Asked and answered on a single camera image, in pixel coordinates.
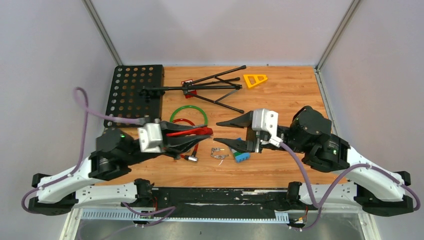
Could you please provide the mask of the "red cable lock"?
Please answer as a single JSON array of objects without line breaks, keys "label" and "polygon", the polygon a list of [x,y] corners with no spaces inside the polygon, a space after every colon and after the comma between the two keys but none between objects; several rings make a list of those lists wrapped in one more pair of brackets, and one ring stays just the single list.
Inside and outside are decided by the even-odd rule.
[{"label": "red cable lock", "polygon": [[[194,126],[195,125],[192,121],[190,121],[190,120],[188,120],[186,118],[177,118],[177,119],[174,119],[174,120],[171,120],[171,121],[172,121],[172,123],[184,122],[184,123],[187,123],[187,124],[189,124],[191,126]],[[192,151],[192,153],[190,155],[180,154],[179,156],[180,156],[181,159],[184,159],[184,160],[186,160],[188,162],[197,163],[198,162],[198,158],[197,158],[198,148],[199,148],[199,144],[196,144],[194,146],[193,151]]]}]

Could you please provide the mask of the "green cable lock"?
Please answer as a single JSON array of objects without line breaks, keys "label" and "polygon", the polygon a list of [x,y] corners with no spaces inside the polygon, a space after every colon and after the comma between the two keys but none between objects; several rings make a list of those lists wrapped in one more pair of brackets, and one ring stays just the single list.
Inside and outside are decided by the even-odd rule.
[{"label": "green cable lock", "polygon": [[206,112],[202,108],[194,105],[183,105],[181,107],[178,107],[170,115],[169,121],[174,122],[178,119],[186,119],[187,121],[195,125],[195,120],[190,120],[191,117],[202,118],[202,124],[209,124],[209,118]]}]

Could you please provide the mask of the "silver keys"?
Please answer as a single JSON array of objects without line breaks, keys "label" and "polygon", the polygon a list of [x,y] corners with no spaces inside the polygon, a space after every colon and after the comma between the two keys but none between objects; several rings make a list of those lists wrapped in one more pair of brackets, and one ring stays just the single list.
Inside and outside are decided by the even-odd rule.
[{"label": "silver keys", "polygon": [[213,157],[213,158],[216,158],[216,159],[220,159],[222,156],[219,155],[219,154],[215,154],[215,153],[218,153],[220,151],[223,151],[223,149],[221,149],[219,147],[213,147],[213,148],[211,148],[210,156]]}]

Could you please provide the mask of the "green lock keys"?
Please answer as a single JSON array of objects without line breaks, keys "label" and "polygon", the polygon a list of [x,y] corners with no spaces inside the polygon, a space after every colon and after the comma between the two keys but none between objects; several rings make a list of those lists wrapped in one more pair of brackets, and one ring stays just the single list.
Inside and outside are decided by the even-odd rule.
[{"label": "green lock keys", "polygon": [[216,159],[221,159],[221,160],[223,160],[223,159],[227,158],[228,156],[229,156],[228,154],[224,154],[224,155],[215,155],[214,157],[215,157]]}]

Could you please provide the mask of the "red tag with cord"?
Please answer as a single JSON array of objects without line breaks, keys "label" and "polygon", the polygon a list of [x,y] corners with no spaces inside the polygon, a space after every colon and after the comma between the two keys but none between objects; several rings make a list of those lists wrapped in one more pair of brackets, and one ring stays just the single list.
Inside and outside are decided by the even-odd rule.
[{"label": "red tag with cord", "polygon": [[187,135],[213,135],[213,130],[209,127],[197,127],[193,129],[178,131],[178,132],[172,132],[167,133],[167,137],[179,137],[179,136],[187,136]]}]

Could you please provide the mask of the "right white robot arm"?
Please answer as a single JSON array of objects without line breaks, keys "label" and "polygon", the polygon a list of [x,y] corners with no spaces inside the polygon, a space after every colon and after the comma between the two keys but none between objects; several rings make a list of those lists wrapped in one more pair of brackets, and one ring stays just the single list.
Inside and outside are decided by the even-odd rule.
[{"label": "right white robot arm", "polygon": [[246,139],[219,138],[218,142],[241,153],[288,152],[303,177],[303,182],[288,185],[284,198],[288,208],[351,205],[380,217],[420,209],[407,171],[392,172],[368,160],[333,134],[332,122],[320,112],[304,106],[289,126],[279,125],[278,117],[277,112],[261,108],[222,121],[221,127],[246,129]]}]

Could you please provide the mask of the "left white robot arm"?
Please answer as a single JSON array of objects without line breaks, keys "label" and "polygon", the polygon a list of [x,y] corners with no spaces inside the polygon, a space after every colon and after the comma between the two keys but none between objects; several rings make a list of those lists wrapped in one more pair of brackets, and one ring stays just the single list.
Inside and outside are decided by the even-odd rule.
[{"label": "left white robot arm", "polygon": [[131,172],[142,162],[167,156],[178,159],[199,142],[212,136],[205,124],[180,125],[168,121],[145,123],[133,138],[118,128],[107,129],[96,139],[96,149],[77,164],[55,175],[37,173],[33,192],[23,201],[32,214],[58,216],[86,205],[119,204],[147,207],[154,202],[153,184],[138,178],[120,185],[107,185]]}]

